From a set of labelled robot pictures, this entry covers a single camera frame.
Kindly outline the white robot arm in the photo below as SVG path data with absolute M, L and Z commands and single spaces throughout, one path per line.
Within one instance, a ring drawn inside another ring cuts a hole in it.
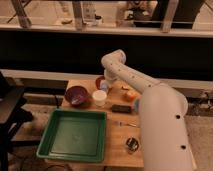
M 141 94 L 140 134 L 144 171 L 194 171 L 184 116 L 186 97 L 168 84 L 125 65 L 123 50 L 101 59 L 109 84 L 123 80 Z

